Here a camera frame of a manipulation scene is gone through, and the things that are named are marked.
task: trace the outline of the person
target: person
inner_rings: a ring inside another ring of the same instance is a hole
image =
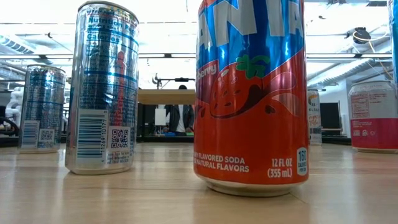
[[[179,90],[186,90],[185,85],[180,85]],[[192,105],[166,105],[166,117],[169,120],[169,127],[166,131],[175,133],[176,136],[186,136],[186,133],[193,132],[195,120]]]

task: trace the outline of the silver can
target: silver can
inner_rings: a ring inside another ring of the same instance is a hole
[[[317,90],[308,91],[308,128],[310,145],[322,145],[321,103]]]
[[[352,146],[363,152],[397,153],[397,100],[390,81],[355,84],[349,101]]]
[[[76,174],[130,169],[136,141],[138,20],[88,1],[78,10],[65,166]]]
[[[29,65],[25,76],[20,153],[57,152],[60,149],[63,92],[66,75],[59,68]]]

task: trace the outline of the dark jacket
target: dark jacket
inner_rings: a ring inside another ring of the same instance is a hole
[[[166,116],[170,113],[169,130],[175,132],[180,122],[180,110],[178,105],[166,105]],[[193,115],[192,105],[184,105],[183,107],[183,121],[184,128],[191,128],[193,130],[193,122],[195,117]]]

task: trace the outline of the qr code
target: qr code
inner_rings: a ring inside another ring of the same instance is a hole
[[[113,129],[111,136],[111,148],[122,149],[129,147],[129,130],[128,129]]]
[[[40,129],[39,142],[54,142],[54,129]]]

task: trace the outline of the can lid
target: can lid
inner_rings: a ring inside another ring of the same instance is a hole
[[[66,73],[63,69],[57,68],[57,67],[54,67],[54,66],[50,66],[50,65],[32,64],[32,65],[28,65],[27,67],[29,68],[29,67],[32,67],[32,66],[38,66],[38,67],[43,67],[43,68],[57,69],[57,70],[61,70],[61,71],[63,71],[64,73]]]
[[[120,8],[120,9],[123,9],[123,10],[125,10],[126,12],[130,13],[130,14],[137,20],[137,22],[139,23],[139,21],[138,21],[138,19],[137,19],[137,16],[136,16],[131,10],[128,10],[126,7],[123,7],[123,6],[119,5],[119,4],[116,4],[116,3],[113,3],[113,2],[108,2],[108,1],[90,0],[90,1],[87,1],[87,2],[83,3],[83,4],[79,7],[79,9],[78,9],[77,11],[80,11],[80,9],[81,9],[83,6],[87,6],[87,5],[89,5],[89,4],[105,4],[105,5],[109,5],[109,6],[118,7],[118,8]]]
[[[377,81],[368,81],[368,82],[361,82],[361,83],[355,83],[352,86],[356,86],[356,85],[362,85],[362,84],[368,84],[368,83],[378,83],[378,82],[386,82],[386,83],[391,83],[388,80],[377,80]]]

